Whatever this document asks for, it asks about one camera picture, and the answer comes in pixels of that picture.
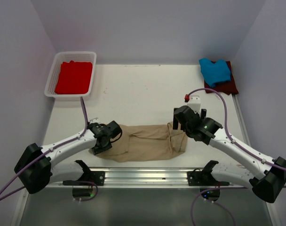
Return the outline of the beige t shirt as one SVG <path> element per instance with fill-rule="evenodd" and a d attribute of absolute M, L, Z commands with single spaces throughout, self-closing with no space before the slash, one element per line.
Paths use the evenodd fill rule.
<path fill-rule="evenodd" d="M 112 148 L 96 157 L 116 162 L 170 160 L 185 153 L 187 136 L 174 130 L 173 123 L 163 125 L 120 125 L 122 137 Z"/>

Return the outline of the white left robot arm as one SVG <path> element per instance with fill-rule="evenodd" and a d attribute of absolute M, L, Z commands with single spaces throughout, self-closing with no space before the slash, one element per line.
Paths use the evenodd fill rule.
<path fill-rule="evenodd" d="M 14 172 L 30 194 L 55 182 L 90 185 L 93 182 L 92 172 L 82 160 L 63 161 L 87 149 L 92 149 L 94 154 L 105 152 L 121 136 L 122 129 L 115 121 L 108 124 L 88 123 L 81 133 L 60 142 L 44 146 L 36 143 L 28 145 Z"/>

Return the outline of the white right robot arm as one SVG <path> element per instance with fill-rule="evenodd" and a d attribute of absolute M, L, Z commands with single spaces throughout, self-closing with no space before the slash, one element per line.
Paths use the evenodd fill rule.
<path fill-rule="evenodd" d="M 265 202 L 275 202 L 286 183 L 284 158 L 274 159 L 256 151 L 226 132 L 220 123 L 187 105 L 174 109 L 174 123 L 181 125 L 187 137 L 216 148 L 241 164 L 238 167 L 210 160 L 201 171 L 187 173 L 189 185 L 235 184 L 252 189 Z"/>

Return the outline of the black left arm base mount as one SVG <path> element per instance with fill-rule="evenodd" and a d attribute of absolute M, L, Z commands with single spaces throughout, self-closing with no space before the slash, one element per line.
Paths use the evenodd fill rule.
<path fill-rule="evenodd" d="M 75 163 L 82 169 L 82 174 L 77 180 L 65 180 L 63 181 L 64 186 L 80 186 L 85 185 L 86 182 L 93 182 L 97 186 L 103 186 L 105 181 L 104 171 L 92 171 L 82 160 L 76 160 Z"/>

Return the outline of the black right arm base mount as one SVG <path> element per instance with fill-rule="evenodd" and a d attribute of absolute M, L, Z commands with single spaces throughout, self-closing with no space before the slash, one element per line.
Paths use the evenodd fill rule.
<path fill-rule="evenodd" d="M 212 176 L 214 166 L 219 162 L 211 160 L 203 169 L 194 169 L 193 171 L 187 171 L 187 181 L 189 186 L 229 186 L 229 182 L 217 181 Z"/>

